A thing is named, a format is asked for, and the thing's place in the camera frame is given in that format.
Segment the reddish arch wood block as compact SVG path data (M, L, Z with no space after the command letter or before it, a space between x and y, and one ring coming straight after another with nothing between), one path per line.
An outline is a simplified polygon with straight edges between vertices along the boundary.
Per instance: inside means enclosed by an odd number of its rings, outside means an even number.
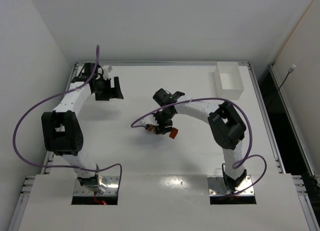
M153 132L155 129L155 127L152 124L147 124L144 128L149 132Z

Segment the white perforated plastic box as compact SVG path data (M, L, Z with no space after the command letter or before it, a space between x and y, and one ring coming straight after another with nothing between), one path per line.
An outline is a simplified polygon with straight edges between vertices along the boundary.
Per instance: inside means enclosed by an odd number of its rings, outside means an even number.
M241 97L244 85L237 62L218 62L213 76L218 98L235 101Z

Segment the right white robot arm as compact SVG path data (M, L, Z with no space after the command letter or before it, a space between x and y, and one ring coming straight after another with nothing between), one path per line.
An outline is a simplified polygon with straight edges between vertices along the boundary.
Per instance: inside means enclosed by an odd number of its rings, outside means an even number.
M187 115L207 123L215 142L222 148L224 169L222 171L225 186L235 191L247 175L243 165L234 168L243 159L243 139L247 127L234 106L224 101L221 104L210 104L205 101L194 101L168 106L186 100L185 94L176 91L171 94L163 88L153 95L153 100L163 109L153 114L156 121L151 125L157 135L169 133L174 139L178 130L173 127L172 118L176 114Z

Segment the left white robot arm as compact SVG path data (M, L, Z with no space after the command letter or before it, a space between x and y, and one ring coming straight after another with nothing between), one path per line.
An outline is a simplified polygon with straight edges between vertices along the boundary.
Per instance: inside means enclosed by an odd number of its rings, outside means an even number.
M108 183L101 176L98 165L83 150L84 136L77 115L91 95L95 95L97 101L124 98L119 78L111 77L111 70L108 64L85 63L71 79L68 93L61 102L41 116L46 150L67 161L79 184L99 195L106 193Z

